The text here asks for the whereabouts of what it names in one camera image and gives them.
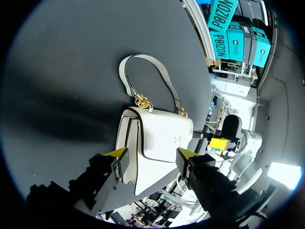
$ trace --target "gold chain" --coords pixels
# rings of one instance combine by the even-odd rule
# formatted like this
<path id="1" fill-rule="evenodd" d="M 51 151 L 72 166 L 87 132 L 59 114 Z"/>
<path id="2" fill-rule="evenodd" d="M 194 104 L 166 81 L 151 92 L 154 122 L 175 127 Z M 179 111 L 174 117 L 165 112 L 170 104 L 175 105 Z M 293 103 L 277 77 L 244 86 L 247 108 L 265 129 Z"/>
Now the gold chain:
<path id="1" fill-rule="evenodd" d="M 138 93 L 138 92 L 134 92 L 133 96 L 135 98 L 134 103 L 139 108 L 142 108 L 142 109 L 148 108 L 149 112 L 153 111 L 153 104 L 144 95 L 142 95 L 141 93 Z M 186 118 L 188 117 L 188 114 L 184 111 L 184 108 L 182 108 L 182 107 L 180 107 L 178 109 L 178 115 L 185 116 Z"/>
<path id="2" fill-rule="evenodd" d="M 142 109 L 149 108 L 149 110 L 152 111 L 153 105 L 151 102 L 148 101 L 148 99 L 144 95 L 137 92 L 134 92 L 133 95 L 135 97 L 134 102 L 139 108 Z"/>
<path id="3" fill-rule="evenodd" d="M 188 114 L 184 111 L 184 108 L 182 107 L 178 109 L 178 115 L 185 116 L 186 118 L 188 117 Z"/>

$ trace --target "white handbag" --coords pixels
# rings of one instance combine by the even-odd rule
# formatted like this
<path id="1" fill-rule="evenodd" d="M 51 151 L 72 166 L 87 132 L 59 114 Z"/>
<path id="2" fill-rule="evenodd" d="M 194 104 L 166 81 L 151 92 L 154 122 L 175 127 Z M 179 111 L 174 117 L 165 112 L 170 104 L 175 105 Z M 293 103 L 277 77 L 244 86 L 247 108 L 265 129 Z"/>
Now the white handbag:
<path id="1" fill-rule="evenodd" d="M 138 93 L 126 74 L 126 64 L 131 58 L 141 58 L 152 63 L 170 89 L 178 114 L 160 111 L 146 97 Z M 141 194 L 162 179 L 176 166 L 176 149 L 186 149 L 193 136 L 193 122 L 180 107 L 168 70 L 164 64 L 148 54 L 126 57 L 119 66 L 119 75 L 127 94 L 135 98 L 138 107 L 123 112 L 119 126 L 116 149 L 129 149 L 129 165 L 123 183 L 135 184 L 135 195 Z"/>

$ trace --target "white leather strap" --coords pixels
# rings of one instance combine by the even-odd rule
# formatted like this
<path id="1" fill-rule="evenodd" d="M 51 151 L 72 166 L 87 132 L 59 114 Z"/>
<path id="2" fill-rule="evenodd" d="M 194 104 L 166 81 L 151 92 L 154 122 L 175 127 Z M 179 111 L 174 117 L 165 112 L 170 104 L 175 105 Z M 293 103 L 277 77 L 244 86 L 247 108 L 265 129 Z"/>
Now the white leather strap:
<path id="1" fill-rule="evenodd" d="M 120 75 L 120 78 L 121 78 L 123 84 L 126 87 L 127 94 L 129 96 L 134 97 L 134 94 L 138 93 L 137 90 L 132 85 L 132 83 L 130 82 L 130 80 L 127 76 L 127 73 L 126 73 L 126 64 L 131 58 L 141 58 L 141 59 L 147 60 L 150 63 L 152 63 L 159 70 L 163 80 L 165 81 L 167 87 L 170 89 L 170 91 L 173 95 L 173 98 L 174 98 L 174 101 L 175 101 L 175 106 L 179 110 L 181 108 L 180 107 L 179 95 L 178 95 L 175 87 L 173 86 L 173 83 L 172 83 L 172 80 L 171 80 L 171 77 L 170 77 L 170 74 L 169 74 L 167 68 L 157 58 L 155 58 L 151 55 L 148 55 L 148 54 L 140 53 L 140 54 L 136 54 L 136 55 L 131 55 L 131 56 L 128 56 L 128 57 L 124 58 L 121 61 L 120 66 L 119 66 L 119 75 Z"/>

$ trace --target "window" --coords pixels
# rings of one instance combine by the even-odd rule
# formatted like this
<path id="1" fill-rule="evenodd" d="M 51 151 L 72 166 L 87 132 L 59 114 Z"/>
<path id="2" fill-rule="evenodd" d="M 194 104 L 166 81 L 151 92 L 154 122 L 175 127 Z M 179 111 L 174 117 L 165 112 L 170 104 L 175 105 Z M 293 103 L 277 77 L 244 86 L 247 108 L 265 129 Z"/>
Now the window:
<path id="1" fill-rule="evenodd" d="M 292 166 L 277 162 L 272 162 L 268 171 L 268 176 L 284 185 L 289 189 L 294 189 L 301 178 L 300 166 Z"/>

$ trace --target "dark tabletop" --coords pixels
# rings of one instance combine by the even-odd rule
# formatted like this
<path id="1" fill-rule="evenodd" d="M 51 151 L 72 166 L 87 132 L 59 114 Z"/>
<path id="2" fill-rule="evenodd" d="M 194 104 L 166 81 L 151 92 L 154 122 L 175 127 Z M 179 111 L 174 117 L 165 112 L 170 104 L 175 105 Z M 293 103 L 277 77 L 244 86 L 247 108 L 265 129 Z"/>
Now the dark tabletop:
<path id="1" fill-rule="evenodd" d="M 23 196 L 33 184 L 68 188 L 96 153 L 114 149 L 124 108 L 133 104 L 118 75 L 120 61 L 148 53 L 168 68 L 182 107 L 202 129 L 211 86 L 197 34 L 178 0 L 46 0 L 28 17 L 4 70 L 2 147 Z M 132 60 L 127 72 L 156 109 L 174 111 L 157 70 Z M 197 142 L 192 140 L 189 149 Z M 169 184 L 177 170 L 134 195 L 117 186 L 103 211 Z"/>

